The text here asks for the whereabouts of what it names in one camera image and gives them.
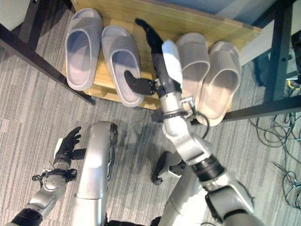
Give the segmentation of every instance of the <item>slipper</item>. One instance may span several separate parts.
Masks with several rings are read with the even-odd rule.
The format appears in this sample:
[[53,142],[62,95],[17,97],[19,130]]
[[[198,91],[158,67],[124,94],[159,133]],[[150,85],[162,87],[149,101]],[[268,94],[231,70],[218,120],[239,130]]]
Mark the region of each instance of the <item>slipper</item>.
[[187,33],[176,42],[183,74],[182,98],[192,96],[195,105],[199,102],[202,82],[210,68],[205,38],[195,32]]
[[84,8],[72,17],[65,40],[68,85],[83,91],[92,86],[103,28],[99,13]]
[[[241,66],[238,49],[225,41],[214,44],[209,56],[211,68],[204,79],[197,109],[208,118],[210,126],[215,126],[224,118],[240,85]],[[206,125],[201,116],[197,120]]]
[[141,78],[138,50],[134,38],[124,28],[110,25],[102,33],[103,56],[123,105],[135,107],[143,96],[134,93],[128,86],[124,71],[130,71],[135,78]]

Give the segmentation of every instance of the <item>cable bundle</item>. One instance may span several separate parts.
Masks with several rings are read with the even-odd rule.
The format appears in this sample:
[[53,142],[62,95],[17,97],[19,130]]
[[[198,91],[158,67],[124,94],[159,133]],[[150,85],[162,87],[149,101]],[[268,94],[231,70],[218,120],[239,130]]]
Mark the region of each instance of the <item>cable bundle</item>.
[[[301,94],[300,87],[292,86],[290,82],[288,82],[285,92],[287,97]],[[273,148],[283,147],[284,166],[276,162],[273,162],[273,164],[284,173],[282,189],[285,201],[291,207],[301,210],[301,182],[297,179],[298,175],[294,171],[287,169],[288,157],[291,157],[301,166],[301,162],[295,158],[287,148],[288,141],[298,142],[301,145],[301,126],[298,125],[299,128],[296,126],[297,122],[301,121],[300,119],[301,114],[297,115],[297,113],[288,113],[284,116],[276,115],[273,118],[272,126],[267,129],[259,126],[260,118],[257,118],[256,122],[253,122],[252,120],[249,121],[256,128],[256,133],[261,143]]]

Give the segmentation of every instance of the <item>wooden shelf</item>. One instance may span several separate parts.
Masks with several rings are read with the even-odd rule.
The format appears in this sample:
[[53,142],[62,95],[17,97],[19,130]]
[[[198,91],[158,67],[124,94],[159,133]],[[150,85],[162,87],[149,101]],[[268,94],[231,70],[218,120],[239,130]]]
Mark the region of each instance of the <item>wooden shelf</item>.
[[[261,32],[260,28],[221,16],[156,0],[76,0],[72,2],[77,11],[82,8],[96,9],[102,16],[104,27],[114,24],[127,29],[138,47],[141,76],[149,79],[154,79],[155,75],[151,49],[147,44],[144,30],[135,24],[136,18],[143,19],[150,24],[163,40],[171,39],[176,42],[187,32],[198,32],[204,35],[209,47],[219,40],[225,40],[240,49]],[[97,62],[94,84],[85,92],[95,97],[120,102],[102,51]],[[159,105],[158,96],[154,95],[146,97],[140,107],[156,109]]]

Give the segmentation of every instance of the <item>wire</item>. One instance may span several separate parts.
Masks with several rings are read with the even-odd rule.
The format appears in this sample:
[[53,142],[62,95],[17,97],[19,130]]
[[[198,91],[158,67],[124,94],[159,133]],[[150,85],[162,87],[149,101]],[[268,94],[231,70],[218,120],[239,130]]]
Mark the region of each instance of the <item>wire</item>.
[[287,80],[287,86],[291,89],[296,89],[296,90],[300,90],[301,89],[301,86],[299,85],[299,87],[296,87],[296,86],[292,86],[291,85],[291,80]]
[[200,115],[206,120],[206,123],[207,123],[206,131],[205,131],[204,135],[202,136],[202,138],[205,139],[208,135],[209,130],[210,130],[210,122],[209,122],[208,118],[204,114],[202,114],[201,112],[196,111],[196,113],[197,113],[196,117]]
[[192,112],[193,112],[193,114],[195,115],[195,117],[198,117],[198,116],[200,115],[200,116],[203,117],[203,118],[205,119],[205,121],[206,121],[206,124],[207,124],[206,126],[207,126],[207,128],[206,128],[206,131],[205,131],[204,135],[202,136],[202,138],[205,139],[205,138],[207,137],[207,135],[208,135],[209,130],[210,130],[210,122],[209,122],[207,116],[205,116],[204,114],[202,114],[201,112],[198,112],[198,111],[196,110],[196,106],[194,105],[193,100],[191,100],[191,101],[189,102],[189,105],[190,105],[190,108],[192,109]]
[[[285,90],[286,97],[300,95],[301,91],[296,93],[296,90],[298,89],[292,89],[288,86],[288,89]],[[262,101],[262,99],[256,101],[253,105],[256,105],[260,101]],[[288,157],[291,157],[299,165],[301,165],[301,161],[295,158],[287,148],[288,141],[298,142],[301,145],[301,129],[297,133],[298,135],[294,134],[296,123],[300,119],[301,115],[297,116],[297,113],[288,113],[284,115],[282,121],[280,119],[280,115],[276,115],[273,118],[272,125],[267,129],[259,126],[260,118],[257,118],[256,122],[253,122],[251,119],[249,119],[249,121],[256,128],[256,134],[261,143],[268,147],[283,148],[284,166],[281,166],[276,162],[273,162],[273,164],[284,173],[282,190],[285,196],[285,201],[289,206],[301,210],[301,182],[298,181],[297,175],[294,171],[287,170]]]

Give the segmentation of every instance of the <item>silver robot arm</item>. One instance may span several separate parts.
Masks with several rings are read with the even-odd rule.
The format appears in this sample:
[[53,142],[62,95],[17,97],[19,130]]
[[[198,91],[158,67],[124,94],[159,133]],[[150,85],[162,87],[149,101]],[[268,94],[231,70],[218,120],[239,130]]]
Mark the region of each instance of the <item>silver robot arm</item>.
[[[136,19],[135,22],[146,32],[157,79],[136,79],[126,71],[124,76],[127,84],[140,94],[152,95],[157,92],[162,110],[153,119],[163,121],[165,136],[174,144],[180,157],[191,167],[200,185],[207,191],[206,202],[213,217],[227,226],[262,226],[260,220],[253,216],[253,201],[248,191],[214,157],[212,145],[193,133],[190,122],[185,120],[181,86],[172,79],[173,75],[168,74],[162,39],[145,21]],[[196,113],[193,101],[190,101],[190,105]]]
[[79,142],[80,135],[76,134],[80,129],[77,127],[71,131],[58,146],[54,169],[46,169],[41,176],[34,176],[41,183],[40,190],[6,226],[38,226],[49,215],[56,201],[65,193],[66,184],[76,179],[77,171],[69,168],[75,154],[74,146]]

